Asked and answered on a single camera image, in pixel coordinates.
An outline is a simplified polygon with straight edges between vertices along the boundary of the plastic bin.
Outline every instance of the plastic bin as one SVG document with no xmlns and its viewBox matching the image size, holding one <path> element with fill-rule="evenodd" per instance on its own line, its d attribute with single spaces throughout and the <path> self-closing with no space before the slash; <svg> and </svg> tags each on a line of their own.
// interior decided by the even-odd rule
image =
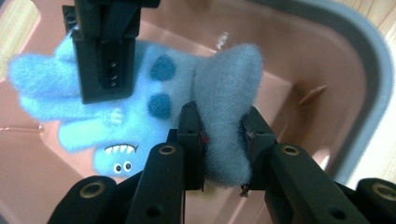
<svg viewBox="0 0 396 224">
<path fill-rule="evenodd" d="M 61 5 L 74 3 L 33 2 L 40 21 L 23 51 L 51 54 L 65 35 Z M 363 17 L 325 0 L 166 0 L 145 9 L 142 20 L 139 38 L 191 53 L 258 45 L 265 71 L 256 106 L 280 142 L 304 147 L 346 183 L 392 85 L 388 51 Z M 0 213 L 10 223 L 44 223 L 73 184 L 95 175 L 92 151 L 65 153 L 57 122 L 40 124 L 22 112 L 7 81 L 0 83 L 0 95 Z M 223 189 L 210 200 L 189 196 L 186 223 L 270 220 L 263 192 L 248 199 L 239 193 Z"/>
</svg>

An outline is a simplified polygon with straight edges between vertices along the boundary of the stuffed toy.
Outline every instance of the stuffed toy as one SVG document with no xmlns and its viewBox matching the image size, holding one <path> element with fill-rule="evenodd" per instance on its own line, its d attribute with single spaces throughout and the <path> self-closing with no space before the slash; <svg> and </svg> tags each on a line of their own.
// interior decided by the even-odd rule
<svg viewBox="0 0 396 224">
<path fill-rule="evenodd" d="M 53 57 L 17 56 L 9 80 L 23 110 L 43 122 L 61 122 L 59 141 L 67 152 L 95 148 L 99 175 L 142 171 L 151 148 L 177 127 L 181 107 L 195 101 L 209 137 L 206 178 L 223 186 L 246 184 L 251 171 L 239 129 L 261 82 L 258 49 L 244 44 L 200 57 L 138 40 L 134 54 L 134 92 L 127 99 L 81 102 L 70 35 Z"/>
</svg>

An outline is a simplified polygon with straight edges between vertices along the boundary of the bin rim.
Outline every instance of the bin rim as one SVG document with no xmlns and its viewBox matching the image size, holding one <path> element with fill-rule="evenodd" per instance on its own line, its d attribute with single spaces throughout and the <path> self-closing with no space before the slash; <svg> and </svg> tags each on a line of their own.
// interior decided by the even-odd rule
<svg viewBox="0 0 396 224">
<path fill-rule="evenodd" d="M 382 35 L 359 12 L 329 0 L 250 0 L 322 24 L 343 36 L 358 53 L 366 75 L 359 115 L 327 173 L 346 184 L 385 114 L 394 86 L 394 67 Z"/>
</svg>

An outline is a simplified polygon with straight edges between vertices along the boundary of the screw hole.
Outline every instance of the screw hole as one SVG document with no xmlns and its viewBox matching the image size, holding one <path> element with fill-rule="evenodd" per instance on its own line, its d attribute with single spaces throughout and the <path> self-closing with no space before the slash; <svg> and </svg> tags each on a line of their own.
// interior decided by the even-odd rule
<svg viewBox="0 0 396 224">
<path fill-rule="evenodd" d="M 300 154 L 300 151 L 297 148 L 289 146 L 283 147 L 283 152 L 291 156 L 297 156 L 298 154 Z"/>
<path fill-rule="evenodd" d="M 330 215 L 332 215 L 332 217 L 335 217 L 340 220 L 344 220 L 347 217 L 343 211 L 341 211 L 340 209 L 338 209 L 336 207 L 330 207 L 329 213 L 330 213 Z"/>
<path fill-rule="evenodd" d="M 79 191 L 79 196 L 85 199 L 94 198 L 105 191 L 106 185 L 101 181 L 95 181 L 87 184 Z"/>
<path fill-rule="evenodd" d="M 373 191 L 383 199 L 389 201 L 396 201 L 396 189 L 393 189 L 384 184 L 375 183 L 373 184 Z"/>
<path fill-rule="evenodd" d="M 176 152 L 176 148 L 171 146 L 165 146 L 165 147 L 161 147 L 159 151 L 163 155 L 170 155 Z"/>
<path fill-rule="evenodd" d="M 163 210 L 158 204 L 152 205 L 146 210 L 146 216 L 148 217 L 159 217 L 162 214 L 163 214 Z"/>
<path fill-rule="evenodd" d="M 107 68 L 106 74 L 107 74 L 107 77 L 109 77 L 110 79 L 117 78 L 117 70 L 115 69 L 115 67 Z"/>
</svg>

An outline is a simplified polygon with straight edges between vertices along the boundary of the toy face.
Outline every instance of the toy face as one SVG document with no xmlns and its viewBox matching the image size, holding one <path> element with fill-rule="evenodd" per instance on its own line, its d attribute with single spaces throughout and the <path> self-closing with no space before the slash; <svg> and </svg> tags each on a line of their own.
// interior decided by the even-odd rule
<svg viewBox="0 0 396 224">
<path fill-rule="evenodd" d="M 113 172 L 114 175 L 128 176 L 131 174 L 133 167 L 133 158 L 137 153 L 137 147 L 120 144 L 111 147 L 106 147 L 104 153 L 96 153 L 97 160 L 101 162 L 101 169 L 105 169 L 108 172 Z"/>
</svg>

